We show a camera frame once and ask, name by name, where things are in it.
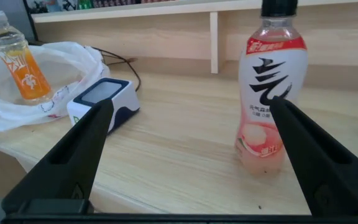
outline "pink drink bottle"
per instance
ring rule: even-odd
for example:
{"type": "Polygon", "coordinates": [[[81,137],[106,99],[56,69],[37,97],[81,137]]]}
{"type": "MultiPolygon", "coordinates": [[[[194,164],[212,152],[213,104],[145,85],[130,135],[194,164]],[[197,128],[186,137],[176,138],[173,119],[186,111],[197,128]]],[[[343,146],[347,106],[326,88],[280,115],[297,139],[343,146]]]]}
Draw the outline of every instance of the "pink drink bottle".
{"type": "Polygon", "coordinates": [[[285,150],[270,100],[280,96],[296,103],[306,75],[306,45],[292,26],[297,4],[297,0],[263,0],[262,26],[241,53],[241,121],[235,148],[253,174],[280,170],[285,150]]]}

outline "red label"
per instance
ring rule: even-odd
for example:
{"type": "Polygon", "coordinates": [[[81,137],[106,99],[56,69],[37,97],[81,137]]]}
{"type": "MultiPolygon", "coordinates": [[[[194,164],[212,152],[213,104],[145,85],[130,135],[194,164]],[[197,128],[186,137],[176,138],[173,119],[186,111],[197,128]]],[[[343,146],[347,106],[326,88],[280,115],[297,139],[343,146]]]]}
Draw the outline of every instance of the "red label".
{"type": "Polygon", "coordinates": [[[247,55],[254,53],[269,52],[274,50],[303,49],[307,50],[302,37],[287,41],[263,41],[250,38],[247,43],[247,55]]]}

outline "black bottle cap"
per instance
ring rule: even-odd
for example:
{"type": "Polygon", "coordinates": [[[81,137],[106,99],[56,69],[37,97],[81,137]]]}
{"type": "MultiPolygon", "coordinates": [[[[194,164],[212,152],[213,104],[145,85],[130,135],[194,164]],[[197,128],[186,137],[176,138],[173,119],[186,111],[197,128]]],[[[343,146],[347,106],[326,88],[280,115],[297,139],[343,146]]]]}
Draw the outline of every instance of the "black bottle cap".
{"type": "Polygon", "coordinates": [[[263,0],[262,17],[294,16],[298,0],[263,0]]]}

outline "bottle label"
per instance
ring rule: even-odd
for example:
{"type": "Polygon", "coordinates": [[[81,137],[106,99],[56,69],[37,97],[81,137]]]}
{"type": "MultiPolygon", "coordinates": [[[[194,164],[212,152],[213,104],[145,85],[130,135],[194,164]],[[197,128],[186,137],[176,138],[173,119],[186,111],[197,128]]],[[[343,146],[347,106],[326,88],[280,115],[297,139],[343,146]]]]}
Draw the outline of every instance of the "bottle label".
{"type": "Polygon", "coordinates": [[[0,57],[24,99],[36,99],[50,92],[48,82],[27,47],[23,50],[0,51],[0,57]]]}
{"type": "Polygon", "coordinates": [[[270,100],[280,96],[295,101],[308,67],[301,37],[284,42],[249,39],[241,54],[239,84],[241,122],[236,148],[258,157],[282,149],[283,143],[270,113],[270,100]]]}

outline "black cable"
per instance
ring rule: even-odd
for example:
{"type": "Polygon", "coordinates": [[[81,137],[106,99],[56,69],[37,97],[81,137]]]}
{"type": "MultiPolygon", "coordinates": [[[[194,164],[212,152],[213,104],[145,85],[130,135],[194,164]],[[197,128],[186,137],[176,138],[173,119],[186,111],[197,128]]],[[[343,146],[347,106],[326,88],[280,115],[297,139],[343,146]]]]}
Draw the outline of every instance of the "black cable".
{"type": "Polygon", "coordinates": [[[137,87],[135,88],[135,91],[138,91],[138,90],[139,90],[139,88],[140,88],[140,86],[141,86],[141,84],[142,84],[142,80],[140,79],[139,74],[135,71],[134,67],[132,67],[131,62],[128,61],[128,59],[123,58],[123,57],[121,57],[121,56],[119,56],[119,55],[116,55],[116,54],[114,54],[114,53],[108,52],[107,50],[102,50],[102,49],[99,49],[99,48],[97,48],[97,47],[92,47],[92,48],[94,48],[95,50],[98,50],[98,51],[102,52],[102,56],[103,56],[103,57],[105,56],[105,57],[112,57],[112,58],[116,58],[116,59],[121,59],[121,60],[123,60],[122,63],[127,63],[128,66],[129,66],[129,68],[134,72],[134,74],[135,74],[135,76],[136,76],[136,78],[137,78],[137,81],[138,81],[137,87]]]}
{"type": "Polygon", "coordinates": [[[113,62],[113,63],[108,63],[107,66],[109,66],[109,65],[116,65],[116,64],[118,64],[118,63],[125,63],[125,62],[113,62]]]}

